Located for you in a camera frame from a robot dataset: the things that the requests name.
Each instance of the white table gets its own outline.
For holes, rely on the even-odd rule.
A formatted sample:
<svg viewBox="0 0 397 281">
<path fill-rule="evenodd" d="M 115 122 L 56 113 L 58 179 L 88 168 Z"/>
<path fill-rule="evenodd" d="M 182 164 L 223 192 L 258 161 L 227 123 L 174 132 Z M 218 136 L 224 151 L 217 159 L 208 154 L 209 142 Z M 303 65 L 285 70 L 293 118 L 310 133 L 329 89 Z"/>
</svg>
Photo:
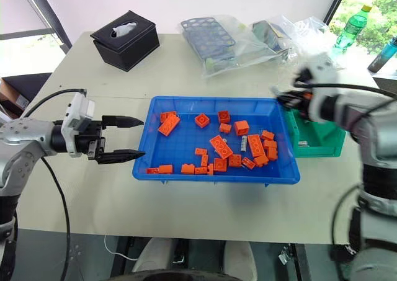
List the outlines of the white table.
<svg viewBox="0 0 397 281">
<path fill-rule="evenodd" d="M 129 72 L 105 64 L 84 33 L 49 78 L 35 101 L 69 87 L 85 87 L 103 114 L 146 119 L 157 95 L 273 97 L 269 87 L 289 87 L 294 71 L 276 64 L 201 78 L 201 64 L 180 35 L 160 35 L 161 46 Z M 364 69 L 341 71 L 345 83 L 376 86 Z M 71 96 L 43 105 L 34 116 L 62 119 Z M 105 131 L 107 150 L 137 148 L 143 127 Z M 48 158 L 64 189 L 71 231 L 87 234 L 227 239 L 291 243 L 330 243 L 331 212 L 339 196 L 360 181 L 357 145 L 348 137 L 342 156 L 298 159 L 297 185 L 138 181 L 133 161 L 97 165 L 85 156 Z M 350 199 L 342 208 L 337 240 L 347 242 Z M 19 206 L 21 228 L 64 231 L 60 196 L 38 163 Z"/>
</svg>

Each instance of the tree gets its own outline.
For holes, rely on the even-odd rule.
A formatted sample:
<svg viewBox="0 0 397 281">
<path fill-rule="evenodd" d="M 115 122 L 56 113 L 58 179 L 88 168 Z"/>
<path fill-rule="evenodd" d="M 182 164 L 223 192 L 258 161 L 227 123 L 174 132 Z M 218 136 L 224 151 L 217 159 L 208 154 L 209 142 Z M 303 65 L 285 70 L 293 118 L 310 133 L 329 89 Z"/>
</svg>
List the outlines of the tree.
<svg viewBox="0 0 397 281">
<path fill-rule="evenodd" d="M 394 35 L 397 35 L 397 0 L 342 0 L 329 25 L 332 33 L 339 35 L 349 17 L 356 14 L 362 4 L 373 3 L 367 27 L 357 37 L 357 45 L 368 53 L 378 54 Z"/>
</svg>

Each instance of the green plastic bin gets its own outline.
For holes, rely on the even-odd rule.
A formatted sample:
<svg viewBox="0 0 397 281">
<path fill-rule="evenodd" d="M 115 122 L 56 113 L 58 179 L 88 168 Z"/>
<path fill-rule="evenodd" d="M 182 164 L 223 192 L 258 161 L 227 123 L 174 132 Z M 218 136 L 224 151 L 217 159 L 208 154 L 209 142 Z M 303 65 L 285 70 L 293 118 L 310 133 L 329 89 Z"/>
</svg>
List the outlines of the green plastic bin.
<svg viewBox="0 0 397 281">
<path fill-rule="evenodd" d="M 314 123 L 300 117 L 297 110 L 284 110 L 296 158 L 339 157 L 342 153 L 346 131 L 334 123 Z M 299 146 L 307 141 L 308 146 Z"/>
</svg>

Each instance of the water bottle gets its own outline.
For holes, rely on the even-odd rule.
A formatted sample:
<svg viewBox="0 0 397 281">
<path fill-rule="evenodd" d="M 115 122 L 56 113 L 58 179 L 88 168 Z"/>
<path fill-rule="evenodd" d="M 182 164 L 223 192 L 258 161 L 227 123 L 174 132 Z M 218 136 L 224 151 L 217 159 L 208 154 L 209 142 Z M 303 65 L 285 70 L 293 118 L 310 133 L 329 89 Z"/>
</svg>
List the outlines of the water bottle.
<svg viewBox="0 0 397 281">
<path fill-rule="evenodd" d="M 397 53 L 397 36 L 390 39 L 389 43 L 385 45 L 380 54 L 368 66 L 368 70 L 374 73 L 378 72 L 395 53 Z"/>
<path fill-rule="evenodd" d="M 371 9 L 371 6 L 364 5 L 359 13 L 354 14 L 349 19 L 342 33 L 338 36 L 334 48 L 345 52 L 347 48 L 354 43 L 359 33 L 361 33 L 362 29 L 367 25 L 368 13 Z"/>
</svg>

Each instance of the wall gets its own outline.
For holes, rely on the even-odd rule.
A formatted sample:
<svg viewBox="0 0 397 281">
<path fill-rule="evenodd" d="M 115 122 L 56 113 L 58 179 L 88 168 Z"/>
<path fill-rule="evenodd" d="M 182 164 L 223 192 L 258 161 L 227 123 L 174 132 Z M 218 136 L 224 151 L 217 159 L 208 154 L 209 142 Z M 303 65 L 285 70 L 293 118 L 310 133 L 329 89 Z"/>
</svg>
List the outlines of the wall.
<svg viewBox="0 0 397 281">
<path fill-rule="evenodd" d="M 212 14 L 230 14 L 249 24 L 283 14 L 292 21 L 324 19 L 333 0 L 47 0 L 70 40 L 93 31 L 132 10 L 156 23 L 159 33 L 176 33 L 180 21 Z"/>
<path fill-rule="evenodd" d="M 45 29 L 27 0 L 0 0 L 0 34 Z"/>
</svg>

